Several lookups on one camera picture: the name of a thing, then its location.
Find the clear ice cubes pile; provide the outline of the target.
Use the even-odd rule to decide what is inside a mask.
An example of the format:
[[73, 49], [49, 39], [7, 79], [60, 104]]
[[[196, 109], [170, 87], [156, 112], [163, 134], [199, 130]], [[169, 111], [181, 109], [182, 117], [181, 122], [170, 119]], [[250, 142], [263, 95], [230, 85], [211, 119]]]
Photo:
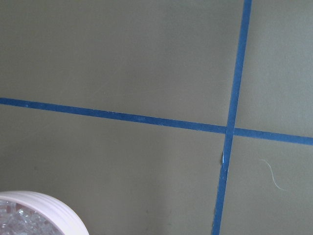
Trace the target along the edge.
[[2, 235], [59, 235], [61, 232], [41, 214], [18, 203], [1, 200]]

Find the pink bowl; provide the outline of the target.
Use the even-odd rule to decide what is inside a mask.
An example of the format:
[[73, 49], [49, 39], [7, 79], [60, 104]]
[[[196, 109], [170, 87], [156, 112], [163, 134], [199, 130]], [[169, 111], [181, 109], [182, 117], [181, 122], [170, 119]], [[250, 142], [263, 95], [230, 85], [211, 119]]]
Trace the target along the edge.
[[0, 193], [0, 198], [38, 212], [58, 228], [63, 235], [89, 234], [75, 211], [52, 196], [33, 191], [4, 191]]

